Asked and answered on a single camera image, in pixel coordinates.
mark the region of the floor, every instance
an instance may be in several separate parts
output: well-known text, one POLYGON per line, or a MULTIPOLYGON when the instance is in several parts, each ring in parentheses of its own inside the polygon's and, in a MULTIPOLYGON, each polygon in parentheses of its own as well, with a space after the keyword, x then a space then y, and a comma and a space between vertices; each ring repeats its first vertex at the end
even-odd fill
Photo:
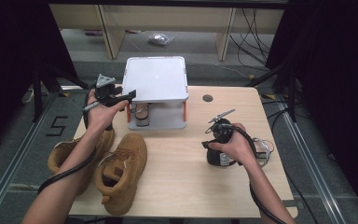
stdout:
MULTIPOLYGON (((150 45, 148 38, 155 32, 134 32, 126 34, 120 53, 113 61, 108 59, 105 44, 101 36, 88 36, 81 30, 62 30, 62 37, 70 52, 77 71, 84 78, 93 78, 95 67, 109 76, 112 62, 125 64, 130 57, 142 56, 183 56, 186 66, 202 65, 202 69, 210 69, 211 79, 217 70, 230 73, 232 79, 249 81, 251 75, 260 76, 263 61, 257 42, 249 37, 250 45, 243 44, 257 58, 238 51, 233 40, 230 40, 227 57, 224 62, 217 60, 213 34, 162 32, 173 37, 170 44, 163 47, 150 45)), ((263 44, 270 46, 273 35, 261 35, 263 44)), ((239 34, 233 39, 242 42, 239 34)), ((192 83, 208 85, 205 80, 191 78, 192 83)), ((329 158, 328 148, 313 125, 310 115, 304 106, 296 107, 297 122, 293 123, 286 113, 276 114, 285 109, 284 104, 270 104, 272 97, 284 99, 284 95, 274 95, 271 90, 273 78, 260 84, 257 89, 264 103, 266 116, 270 119, 271 130, 275 142, 280 149, 282 163, 287 171, 292 192, 299 211, 296 221, 299 223, 358 223, 358 199, 346 181, 337 164, 329 158)), ((242 85, 238 81, 225 85, 242 85)), ((51 148, 63 138, 70 138, 76 130, 81 114, 77 113, 82 106, 82 94, 71 93, 68 97, 50 94, 44 102, 52 109, 40 127, 30 122, 33 115, 32 104, 25 104, 16 111, 16 116, 2 133, 0 138, 0 223, 18 223, 29 203, 35 197, 38 185, 49 175, 44 163, 51 148), (24 140, 30 140, 30 146, 24 146, 24 140)), ((128 223, 139 221, 127 219, 128 223)), ((226 220, 196 220, 198 223, 225 223, 226 220)), ((259 223, 259 219, 241 219, 241 223, 259 223)))

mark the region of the brown boot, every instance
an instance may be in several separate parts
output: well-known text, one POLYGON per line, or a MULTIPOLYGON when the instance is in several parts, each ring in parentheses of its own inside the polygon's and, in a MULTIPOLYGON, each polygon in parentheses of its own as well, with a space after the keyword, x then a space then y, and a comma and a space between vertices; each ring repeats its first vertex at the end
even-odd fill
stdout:
MULTIPOLYGON (((66 158, 68 158, 69 154, 71 154, 72 150, 75 148, 80 139, 81 137, 65 142, 60 142, 51 150, 51 153, 48 157, 48 168, 53 174, 58 172, 63 162, 66 160, 66 158)), ((102 159, 103 155, 110 150, 114 140, 114 129, 111 131, 103 132, 100 140, 97 143, 97 146, 95 147, 96 153, 94 158, 86 167, 84 167, 84 169, 86 169, 86 173, 80 183, 76 195, 82 194, 87 189, 95 167, 98 165, 98 162, 102 159)))
POLYGON ((120 216, 130 210, 146 161, 146 143, 137 133, 125 135, 114 152, 103 156, 94 180, 108 213, 120 216))

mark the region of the human arm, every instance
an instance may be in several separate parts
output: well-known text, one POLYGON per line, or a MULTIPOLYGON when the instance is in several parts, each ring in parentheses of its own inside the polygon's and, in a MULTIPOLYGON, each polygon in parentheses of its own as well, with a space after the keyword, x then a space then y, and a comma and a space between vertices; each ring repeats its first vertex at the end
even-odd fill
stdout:
MULTIPOLYGON (((234 123, 233 125, 245 131, 243 125, 239 123, 234 123)), ((242 163, 249 176, 249 181, 255 195, 264 207, 266 207, 271 214, 285 223, 295 223, 286 207, 283 205, 279 195, 270 184, 266 174, 252 152, 248 141, 240 133, 234 131, 231 139, 227 143, 210 143, 209 147, 221 150, 232 160, 242 163)), ((263 223, 275 223, 261 211, 260 216, 263 223)))
MULTIPOLYGON (((94 101, 95 91, 91 91, 88 102, 90 104, 94 101)), ((112 107, 97 105, 92 108, 89 111, 88 129, 56 175, 85 161, 97 145, 104 129, 112 123, 115 114, 127 104, 128 101, 122 101, 112 107)), ((63 223, 84 174, 85 169, 80 169, 43 189, 29 207, 22 223, 63 223)))

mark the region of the wooden tabletop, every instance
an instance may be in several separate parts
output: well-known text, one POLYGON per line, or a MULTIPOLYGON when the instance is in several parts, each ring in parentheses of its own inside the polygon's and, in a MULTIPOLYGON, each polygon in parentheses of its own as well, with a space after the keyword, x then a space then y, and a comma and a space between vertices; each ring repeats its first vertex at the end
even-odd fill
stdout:
MULTIPOLYGON (((254 88, 189 86, 186 101, 186 127, 182 130, 131 131, 126 113, 117 113, 113 126, 117 148, 126 133, 141 134, 147 145, 147 164, 129 217, 260 217, 249 191, 249 179, 242 166, 215 167, 206 160, 207 150, 201 142, 212 140, 205 131, 208 121, 229 109, 231 122, 240 122, 252 137, 269 140, 275 146, 265 111, 254 88), (209 94, 208 103, 202 97, 209 94)), ((79 123, 75 138, 85 132, 79 123)), ((277 148, 263 168, 281 199, 292 202, 293 195, 284 174, 277 148)), ((71 215, 110 216, 101 204, 102 194, 91 181, 85 193, 78 196, 71 215)), ((288 207, 293 217, 295 207, 288 207)))

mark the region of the right arm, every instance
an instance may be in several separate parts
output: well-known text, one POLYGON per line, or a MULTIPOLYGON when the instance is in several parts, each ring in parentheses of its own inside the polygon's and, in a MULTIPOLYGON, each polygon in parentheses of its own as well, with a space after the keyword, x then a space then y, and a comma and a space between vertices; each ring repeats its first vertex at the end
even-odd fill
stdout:
MULTIPOLYGON (((241 124, 233 125, 245 130, 241 124)), ((227 143, 210 143, 209 147, 216 150, 221 150, 226 153, 232 160, 242 163, 249 176, 249 181, 252 185, 255 195, 263 204, 263 206, 266 207, 271 214, 284 221, 285 223, 295 223, 286 207, 283 205, 279 195, 269 182, 266 174, 262 170, 260 164, 258 163, 255 155, 251 150, 248 141, 240 133, 235 131, 227 143)), ((267 217, 261 211, 260 216, 263 223, 274 223, 272 219, 267 217)))

